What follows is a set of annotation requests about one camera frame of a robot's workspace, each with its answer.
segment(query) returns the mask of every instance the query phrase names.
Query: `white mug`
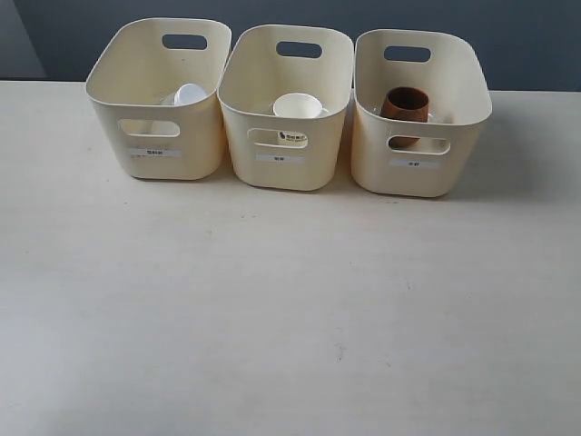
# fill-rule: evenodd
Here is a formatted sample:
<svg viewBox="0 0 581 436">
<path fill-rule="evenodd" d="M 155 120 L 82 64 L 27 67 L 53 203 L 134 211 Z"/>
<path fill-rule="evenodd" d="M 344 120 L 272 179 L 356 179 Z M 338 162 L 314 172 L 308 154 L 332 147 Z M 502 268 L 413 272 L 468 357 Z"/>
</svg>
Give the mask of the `white mug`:
<svg viewBox="0 0 581 436">
<path fill-rule="evenodd" d="M 317 118 L 323 112 L 322 103 L 310 94 L 290 93 L 277 98 L 272 107 L 276 116 L 281 118 Z M 300 132 L 279 132 L 279 145 L 304 147 L 307 136 Z"/>
</svg>

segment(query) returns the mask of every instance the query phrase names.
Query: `white table surface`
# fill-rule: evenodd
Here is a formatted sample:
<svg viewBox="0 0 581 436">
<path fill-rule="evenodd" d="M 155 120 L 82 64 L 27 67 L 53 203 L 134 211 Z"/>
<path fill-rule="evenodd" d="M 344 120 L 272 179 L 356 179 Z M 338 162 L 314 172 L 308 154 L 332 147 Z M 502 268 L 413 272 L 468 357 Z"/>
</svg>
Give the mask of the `white table surface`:
<svg viewBox="0 0 581 436">
<path fill-rule="evenodd" d="M 420 200 L 138 181 L 81 84 L 0 83 L 0 434 L 579 434 L 581 94 L 492 97 Z"/>
</svg>

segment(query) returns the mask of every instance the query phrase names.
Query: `storage bin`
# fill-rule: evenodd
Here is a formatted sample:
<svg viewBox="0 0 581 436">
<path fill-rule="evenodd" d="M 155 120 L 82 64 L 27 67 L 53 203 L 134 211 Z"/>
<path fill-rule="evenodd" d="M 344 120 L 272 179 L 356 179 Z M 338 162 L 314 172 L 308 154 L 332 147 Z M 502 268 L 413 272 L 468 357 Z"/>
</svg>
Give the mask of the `storage bin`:
<svg viewBox="0 0 581 436">
<path fill-rule="evenodd" d="M 182 18 L 136 21 L 113 37 L 86 92 L 129 175 L 193 180 L 218 168 L 225 133 L 216 88 L 230 43 L 226 25 Z M 163 103 L 188 83 L 208 96 L 187 105 Z"/>
<path fill-rule="evenodd" d="M 447 193 L 492 113 L 474 50 L 452 35 L 373 30 L 359 37 L 355 52 L 353 178 L 375 193 Z M 428 95 L 427 123 L 379 116 L 387 92 L 400 86 Z M 420 139 L 397 149 L 389 145 L 395 136 Z"/>
<path fill-rule="evenodd" d="M 312 191 L 332 178 L 350 99 L 353 43 L 335 30 L 262 25 L 246 31 L 226 65 L 218 96 L 234 171 L 245 183 Z M 322 102 L 317 118 L 280 118 L 275 100 L 303 93 Z M 295 145 L 280 134 L 307 137 Z"/>
</svg>

